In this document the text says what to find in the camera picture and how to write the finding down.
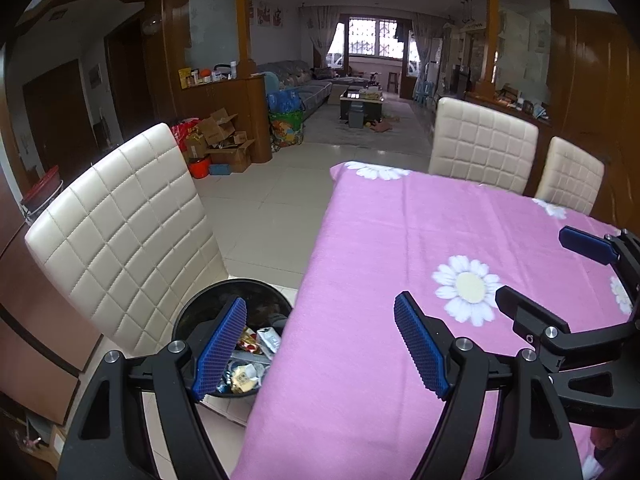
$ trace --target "wooden counter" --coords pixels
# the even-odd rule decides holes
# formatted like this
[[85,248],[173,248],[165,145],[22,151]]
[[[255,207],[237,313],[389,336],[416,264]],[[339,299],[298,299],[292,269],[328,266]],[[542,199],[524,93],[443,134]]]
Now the wooden counter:
[[251,162],[271,160],[271,137],[264,76],[237,78],[185,88],[180,92],[186,117],[204,119],[220,108],[238,114],[236,130],[255,142],[249,148]]
[[540,179],[542,178],[542,172],[545,169],[546,152],[549,150],[549,143],[553,136],[555,136],[553,126],[550,121],[539,120],[532,115],[526,114],[523,111],[516,110],[515,108],[509,108],[508,106],[499,103],[494,100],[487,99],[483,96],[475,94],[473,92],[465,93],[465,101],[470,103],[491,108],[497,110],[503,114],[507,114],[513,117],[527,121],[538,128],[538,142],[536,144],[536,155],[533,159],[533,165],[531,167],[531,173],[529,174],[529,180],[522,193],[524,196],[534,196]]

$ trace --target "blue box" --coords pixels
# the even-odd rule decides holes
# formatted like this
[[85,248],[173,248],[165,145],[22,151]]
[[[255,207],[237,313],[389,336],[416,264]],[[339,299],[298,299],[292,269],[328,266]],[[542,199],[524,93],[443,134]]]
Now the blue box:
[[209,166],[210,175],[230,175],[231,166],[228,164],[211,164]]

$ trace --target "window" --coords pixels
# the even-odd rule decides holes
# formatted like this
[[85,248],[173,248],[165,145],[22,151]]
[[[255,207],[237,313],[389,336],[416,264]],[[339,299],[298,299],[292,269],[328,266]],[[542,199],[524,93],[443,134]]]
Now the window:
[[344,23],[335,27],[334,40],[326,55],[326,65],[331,68],[342,68],[342,53],[344,52]]
[[349,20],[349,54],[376,55],[376,20]]
[[404,52],[404,43],[394,38],[394,36],[396,35],[397,27],[398,22],[396,22],[395,20],[379,20],[379,56],[402,59],[402,53]]
[[412,30],[409,31],[409,62],[406,66],[406,74],[412,77],[420,75],[420,56],[418,56],[418,47]]
[[[402,59],[404,43],[395,38],[397,28],[396,20],[351,18],[349,20],[349,54]],[[334,40],[326,56],[327,65],[341,68],[343,51],[344,24],[338,23]]]

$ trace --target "sofa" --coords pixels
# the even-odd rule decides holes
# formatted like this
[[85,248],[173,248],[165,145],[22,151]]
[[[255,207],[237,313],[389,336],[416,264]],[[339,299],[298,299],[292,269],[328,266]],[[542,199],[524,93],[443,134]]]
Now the sofa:
[[277,61],[258,65],[258,72],[272,72],[280,81],[280,89],[295,88],[305,105],[308,118],[329,97],[333,84],[365,86],[366,80],[357,77],[314,79],[309,65],[302,60]]

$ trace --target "picture frame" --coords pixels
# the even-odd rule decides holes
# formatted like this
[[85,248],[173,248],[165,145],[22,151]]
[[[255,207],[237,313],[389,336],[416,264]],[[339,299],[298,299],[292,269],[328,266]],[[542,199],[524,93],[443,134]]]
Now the picture frame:
[[260,27],[271,27],[271,5],[267,2],[258,2],[256,9],[256,21]]
[[102,84],[102,75],[100,74],[100,65],[97,64],[89,70],[89,86],[96,88]]
[[282,28],[282,7],[273,7],[273,12],[271,13],[271,25],[273,25],[273,27]]

